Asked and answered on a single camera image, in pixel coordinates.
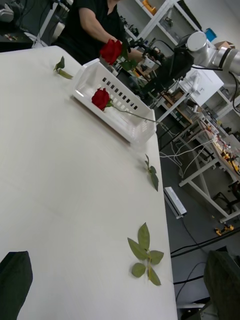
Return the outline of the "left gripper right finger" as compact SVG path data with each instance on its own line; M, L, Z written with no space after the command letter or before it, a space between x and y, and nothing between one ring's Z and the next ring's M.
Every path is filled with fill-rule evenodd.
M220 320L240 319L240 266L225 251L208 253L205 286Z

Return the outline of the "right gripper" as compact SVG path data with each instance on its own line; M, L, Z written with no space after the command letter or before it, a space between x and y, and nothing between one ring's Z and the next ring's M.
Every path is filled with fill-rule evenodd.
M165 57L162 53L158 54L154 49L150 49L148 53L157 62L160 62L160 66L156 70L156 75L146 84L146 88L169 88L174 80L177 81L181 78L181 53L179 50L174 50L169 57Z

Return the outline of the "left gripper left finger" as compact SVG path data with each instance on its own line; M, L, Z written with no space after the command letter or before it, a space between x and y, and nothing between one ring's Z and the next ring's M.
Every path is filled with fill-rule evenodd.
M33 282L28 251L9 252L0 262L0 318L16 320Z

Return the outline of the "person's hand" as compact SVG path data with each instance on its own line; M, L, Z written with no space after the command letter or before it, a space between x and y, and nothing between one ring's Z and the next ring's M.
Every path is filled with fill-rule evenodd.
M135 60L137 63L141 62L143 58L143 53L136 50L136 49L131 49L130 52L128 53L128 58L130 60Z

